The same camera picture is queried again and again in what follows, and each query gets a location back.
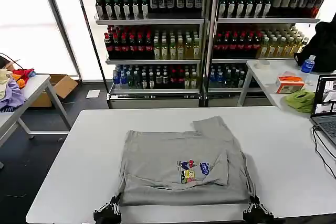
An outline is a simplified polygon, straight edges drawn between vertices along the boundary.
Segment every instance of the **white paper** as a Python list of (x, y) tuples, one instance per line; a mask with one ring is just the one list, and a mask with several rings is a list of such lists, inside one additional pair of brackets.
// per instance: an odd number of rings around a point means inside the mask
[(89, 90), (88, 94), (86, 95), (86, 98), (97, 98), (99, 96), (99, 89), (95, 90)]

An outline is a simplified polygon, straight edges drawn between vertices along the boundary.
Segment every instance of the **table leg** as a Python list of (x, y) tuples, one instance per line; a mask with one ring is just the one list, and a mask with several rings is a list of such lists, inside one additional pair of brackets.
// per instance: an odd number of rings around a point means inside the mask
[(33, 139), (34, 135), (32, 135), (32, 131), (28, 128), (28, 126), (22, 121), (21, 118), (17, 120), (17, 123), (24, 129), (24, 131), (29, 135), (29, 139)]
[(59, 99), (56, 95), (56, 92), (55, 92), (54, 88), (51, 86), (50, 82), (48, 83), (48, 86), (46, 88), (46, 92), (47, 92), (48, 96), (50, 97), (52, 103), (54, 104), (54, 106), (58, 110), (59, 115), (62, 117), (65, 125), (67, 126), (67, 128), (69, 130), (71, 130), (72, 123), (70, 123), (70, 121), (68, 119), (68, 115), (67, 115), (65, 109), (63, 108), (61, 102), (59, 101)]
[(246, 77), (245, 77), (244, 85), (243, 85), (242, 91), (241, 91), (239, 99), (238, 99), (238, 103), (237, 103), (238, 107), (241, 107), (244, 104), (245, 97), (246, 97), (246, 94), (247, 94), (247, 90), (250, 86), (251, 80), (252, 80), (252, 71), (250, 69), (248, 69)]

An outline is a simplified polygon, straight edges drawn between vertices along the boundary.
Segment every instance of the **green cloth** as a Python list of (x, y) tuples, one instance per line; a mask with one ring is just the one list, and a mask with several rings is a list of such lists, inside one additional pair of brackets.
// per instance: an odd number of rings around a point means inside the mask
[(285, 97), (286, 103), (299, 112), (311, 113), (314, 104), (315, 93), (301, 89)]

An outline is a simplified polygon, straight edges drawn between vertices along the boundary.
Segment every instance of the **laptop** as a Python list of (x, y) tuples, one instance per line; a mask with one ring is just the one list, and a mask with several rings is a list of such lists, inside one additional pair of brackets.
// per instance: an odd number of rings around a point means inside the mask
[(336, 144), (336, 74), (320, 75), (310, 117)]

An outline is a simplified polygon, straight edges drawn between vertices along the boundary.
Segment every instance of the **white table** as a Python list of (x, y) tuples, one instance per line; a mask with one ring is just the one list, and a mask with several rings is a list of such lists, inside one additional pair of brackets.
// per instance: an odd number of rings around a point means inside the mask
[(20, 125), (25, 132), (32, 138), (36, 134), (68, 134), (68, 131), (31, 131), (26, 124), (21, 120), (20, 116), (29, 108), (29, 106), (40, 96), (40, 94), (46, 90), (52, 103), (58, 110), (62, 117), (66, 127), (71, 129), (72, 123), (67, 117), (67, 113), (64, 110), (61, 102), (59, 101), (52, 85), (50, 84), (50, 75), (37, 74), (34, 77), (29, 78), (26, 86), (22, 89), (23, 95), (26, 98), (25, 103), (20, 106), (14, 112), (0, 113), (0, 147)]
[[(314, 152), (312, 124), (307, 119), (274, 106), (85, 110), (77, 117), (26, 221), (94, 223), (93, 211), (116, 193), (128, 130), (190, 131), (193, 120), (217, 115), (224, 119), (248, 157), (253, 157), (254, 162), (248, 159), (248, 169), (257, 195), (275, 217), (336, 212), (336, 181)], [(332, 158), (324, 150), (320, 152), (335, 170)], [(131, 206), (121, 208), (121, 213), (123, 223), (211, 222), (242, 220), (245, 208), (244, 204)]]
[[(243, 89), (238, 99), (237, 106), (243, 106), (246, 93), (248, 91), (248, 87), (251, 83), (251, 79), (252, 77), (254, 77), (254, 79), (257, 81), (257, 83), (259, 84), (262, 91), (265, 93), (266, 97), (268, 98), (268, 100), (272, 105), (277, 106), (285, 111), (290, 111), (300, 115), (306, 115), (307, 113), (300, 113), (297, 112), (295, 109), (289, 107), (284, 101), (284, 97), (287, 96), (288, 94), (277, 94), (275, 86), (275, 82), (279, 75), (283, 74), (286, 71), (289, 71), (296, 74), (297, 76), (300, 76), (301, 68), (297, 66), (297, 63), (295, 62), (294, 59), (269, 60), (269, 62), (270, 62), (270, 68), (267, 70), (256, 68), (258, 60), (248, 60), (246, 62), (248, 71), (246, 74)], [(306, 84), (304, 88), (309, 91), (315, 92), (319, 75), (320, 75), (319, 73), (312, 72), (309, 76), (309, 80), (311, 81), (312, 85)]]

